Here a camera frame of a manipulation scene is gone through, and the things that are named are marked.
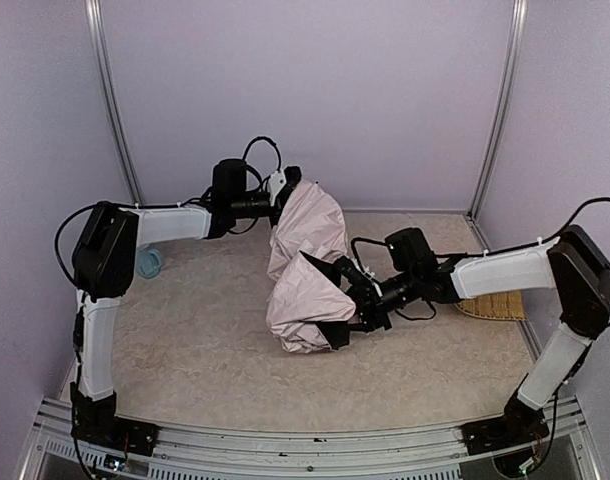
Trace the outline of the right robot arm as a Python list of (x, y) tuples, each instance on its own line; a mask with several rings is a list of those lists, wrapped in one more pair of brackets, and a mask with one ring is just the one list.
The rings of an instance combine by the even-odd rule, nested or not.
[(508, 410), (543, 408), (610, 327), (610, 262), (578, 225), (568, 225), (546, 240), (495, 253), (438, 255), (419, 228), (395, 232), (380, 244), (397, 272), (383, 281), (368, 274), (357, 258), (342, 256), (326, 262), (305, 257), (333, 285), (348, 280), (357, 331), (390, 329), (390, 313), (416, 300), (435, 307), (488, 294), (557, 291), (560, 325), (517, 387)]

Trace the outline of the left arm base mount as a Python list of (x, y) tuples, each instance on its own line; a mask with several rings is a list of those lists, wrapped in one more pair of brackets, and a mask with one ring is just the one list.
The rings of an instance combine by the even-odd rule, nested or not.
[(74, 414), (72, 428), (76, 440), (126, 454), (151, 457), (159, 433), (156, 424), (117, 416)]

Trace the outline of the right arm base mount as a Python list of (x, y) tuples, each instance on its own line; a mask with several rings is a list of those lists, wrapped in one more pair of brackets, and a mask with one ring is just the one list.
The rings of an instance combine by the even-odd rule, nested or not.
[(504, 413), (501, 416), (468, 422), (461, 426), (461, 431), (469, 455), (522, 445), (550, 434), (541, 410)]

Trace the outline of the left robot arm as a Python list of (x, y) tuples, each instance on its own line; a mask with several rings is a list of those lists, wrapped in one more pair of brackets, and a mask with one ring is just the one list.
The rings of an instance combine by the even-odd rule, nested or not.
[(240, 220), (278, 223), (302, 172), (297, 166), (278, 167), (249, 189), (247, 177), (254, 171), (242, 159), (225, 159), (214, 167), (212, 184), (200, 197), (168, 205), (99, 201), (86, 207), (89, 216), (66, 271), (77, 295), (72, 400), (95, 404), (114, 398), (111, 351), (117, 310), (138, 263), (156, 259), (156, 245), (235, 235)]

